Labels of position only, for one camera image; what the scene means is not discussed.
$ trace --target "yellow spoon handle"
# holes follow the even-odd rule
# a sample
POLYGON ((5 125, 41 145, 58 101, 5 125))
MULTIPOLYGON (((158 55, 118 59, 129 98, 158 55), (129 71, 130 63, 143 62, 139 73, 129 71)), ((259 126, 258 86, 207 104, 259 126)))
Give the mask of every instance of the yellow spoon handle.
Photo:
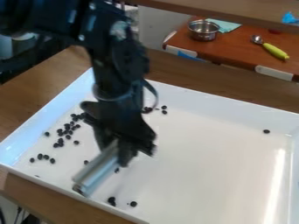
POLYGON ((262 44, 270 53, 272 53, 276 58, 281 60, 288 60, 289 56, 287 53, 277 48, 276 46, 270 45, 268 43, 262 44))

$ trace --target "teal cloth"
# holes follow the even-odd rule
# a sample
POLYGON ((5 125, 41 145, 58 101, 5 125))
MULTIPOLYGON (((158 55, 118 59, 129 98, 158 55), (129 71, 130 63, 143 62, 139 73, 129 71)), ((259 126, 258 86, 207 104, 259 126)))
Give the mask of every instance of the teal cloth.
POLYGON ((208 19, 206 19, 206 21, 213 22, 216 25, 218 25, 220 27, 219 32, 222 32, 222 33, 233 31, 241 26, 241 24, 225 22, 225 21, 212 19, 212 18, 208 18, 208 19))

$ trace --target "stainless steel bowl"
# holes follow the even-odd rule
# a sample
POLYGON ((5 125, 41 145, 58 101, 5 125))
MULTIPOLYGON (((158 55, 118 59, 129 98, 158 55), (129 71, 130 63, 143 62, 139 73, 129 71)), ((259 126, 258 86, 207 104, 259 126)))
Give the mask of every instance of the stainless steel bowl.
POLYGON ((189 23, 189 31, 193 39, 199 41, 211 41, 216 39, 219 26, 204 19, 192 21, 189 23))

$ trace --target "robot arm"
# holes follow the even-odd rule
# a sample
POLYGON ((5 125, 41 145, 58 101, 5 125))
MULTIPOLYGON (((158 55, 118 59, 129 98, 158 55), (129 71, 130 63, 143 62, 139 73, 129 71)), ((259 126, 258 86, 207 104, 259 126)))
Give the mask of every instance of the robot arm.
POLYGON ((88 196, 138 151, 152 155, 156 134, 141 115, 143 87, 156 91, 143 79, 149 60, 133 40, 123 10, 102 0, 0 0, 0 33, 24 32, 84 46, 93 64, 97 102, 84 101, 81 107, 102 153, 73 178, 75 191, 88 196))

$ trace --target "metal cylinder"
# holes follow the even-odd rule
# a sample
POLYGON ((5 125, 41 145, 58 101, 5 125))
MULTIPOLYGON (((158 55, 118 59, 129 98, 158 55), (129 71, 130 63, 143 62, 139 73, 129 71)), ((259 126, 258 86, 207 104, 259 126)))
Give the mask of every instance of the metal cylinder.
POLYGON ((117 140, 73 177, 73 190, 88 197, 118 167, 117 140))

